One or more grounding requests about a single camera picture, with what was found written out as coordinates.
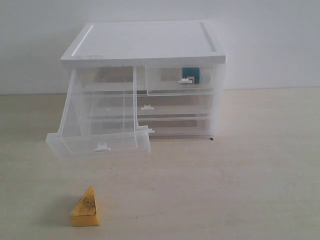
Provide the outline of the bottom wide clear drawer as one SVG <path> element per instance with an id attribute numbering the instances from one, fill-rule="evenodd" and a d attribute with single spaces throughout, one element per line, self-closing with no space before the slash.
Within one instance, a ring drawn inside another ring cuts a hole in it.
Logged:
<path id="1" fill-rule="evenodd" d="M 154 131 L 153 136 L 208 136 L 213 138 L 215 135 L 209 118 L 148 119 L 140 120 L 138 125 L 148 126 Z M 132 121 L 93 120 L 89 129 L 92 135 L 132 132 L 134 123 Z"/>

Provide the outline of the wide clear drawer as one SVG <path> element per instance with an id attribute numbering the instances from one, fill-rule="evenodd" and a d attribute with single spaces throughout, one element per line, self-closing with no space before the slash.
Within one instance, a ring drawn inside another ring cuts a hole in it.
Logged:
<path id="1" fill-rule="evenodd" d="M 148 126 L 154 131 L 153 136 L 208 136 L 213 138 L 215 135 L 209 118 L 148 119 L 140 120 L 138 125 Z M 132 121 L 93 120 L 89 129 L 92 135 L 132 132 L 134 123 Z"/>
<path id="2" fill-rule="evenodd" d="M 133 95 L 87 95 L 85 109 L 95 118 L 133 113 Z M 213 95 L 138 95 L 138 115 L 208 114 L 212 110 Z"/>

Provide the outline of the white plastic drawer cabinet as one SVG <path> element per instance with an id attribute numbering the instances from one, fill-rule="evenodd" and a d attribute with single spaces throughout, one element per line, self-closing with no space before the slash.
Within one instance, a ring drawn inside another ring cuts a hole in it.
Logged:
<path id="1" fill-rule="evenodd" d="M 61 57 L 70 73 L 75 68 L 135 67 L 137 96 L 147 95 L 146 68 L 216 67 L 213 104 L 207 114 L 139 115 L 139 121 L 208 118 L 217 132 L 227 54 L 205 20 L 104 22 L 86 25 Z"/>

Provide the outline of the yellow triangular sponge block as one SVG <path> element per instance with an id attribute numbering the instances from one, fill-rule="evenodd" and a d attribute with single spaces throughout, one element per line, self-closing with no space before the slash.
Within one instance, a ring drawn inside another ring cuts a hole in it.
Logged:
<path id="1" fill-rule="evenodd" d="M 94 227 L 100 225 L 94 187 L 91 185 L 70 214 L 73 227 Z"/>

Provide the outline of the white capped blue bottle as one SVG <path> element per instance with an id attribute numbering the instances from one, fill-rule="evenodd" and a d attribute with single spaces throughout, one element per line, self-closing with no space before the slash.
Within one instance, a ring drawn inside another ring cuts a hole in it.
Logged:
<path id="1" fill-rule="evenodd" d="M 182 77 L 194 77 L 193 84 L 207 84 L 211 80 L 212 72 L 211 67 L 183 67 Z"/>

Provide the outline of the middle wide clear drawer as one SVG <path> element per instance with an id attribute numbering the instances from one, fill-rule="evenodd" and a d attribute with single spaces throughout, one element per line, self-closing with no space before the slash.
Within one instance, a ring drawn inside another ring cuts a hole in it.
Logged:
<path id="1" fill-rule="evenodd" d="M 133 113 L 133 95 L 87 95 L 85 109 L 95 118 Z M 208 114 L 212 110 L 213 95 L 138 95 L 138 115 Z"/>

